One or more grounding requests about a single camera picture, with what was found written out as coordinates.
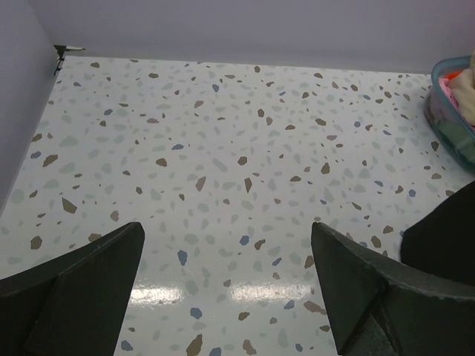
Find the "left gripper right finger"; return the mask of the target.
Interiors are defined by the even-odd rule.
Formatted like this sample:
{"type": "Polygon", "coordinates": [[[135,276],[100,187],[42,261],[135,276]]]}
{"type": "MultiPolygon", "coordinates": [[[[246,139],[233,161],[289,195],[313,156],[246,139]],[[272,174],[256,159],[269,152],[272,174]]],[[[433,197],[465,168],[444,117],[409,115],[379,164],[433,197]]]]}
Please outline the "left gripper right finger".
{"type": "Polygon", "coordinates": [[[338,355],[473,355],[474,287],[366,248],[322,222],[311,247],[338,355]]]}

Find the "black t-shirt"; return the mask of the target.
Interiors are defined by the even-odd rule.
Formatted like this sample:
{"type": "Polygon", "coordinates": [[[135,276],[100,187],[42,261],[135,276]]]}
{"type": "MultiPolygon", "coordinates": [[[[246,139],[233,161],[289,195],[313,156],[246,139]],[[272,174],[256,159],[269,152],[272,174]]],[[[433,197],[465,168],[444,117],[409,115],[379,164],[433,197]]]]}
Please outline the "black t-shirt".
{"type": "Polygon", "coordinates": [[[400,260],[437,277],[474,284],[474,183],[449,196],[402,236],[400,260]]]}

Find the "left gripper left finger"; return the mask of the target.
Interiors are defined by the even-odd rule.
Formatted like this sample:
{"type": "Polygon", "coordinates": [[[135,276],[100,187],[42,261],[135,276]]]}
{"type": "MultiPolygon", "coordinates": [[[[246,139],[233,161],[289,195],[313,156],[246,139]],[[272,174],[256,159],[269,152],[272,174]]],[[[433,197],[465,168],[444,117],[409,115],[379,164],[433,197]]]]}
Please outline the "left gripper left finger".
{"type": "Polygon", "coordinates": [[[144,241],[130,222],[1,280],[1,354],[112,355],[144,241]]]}

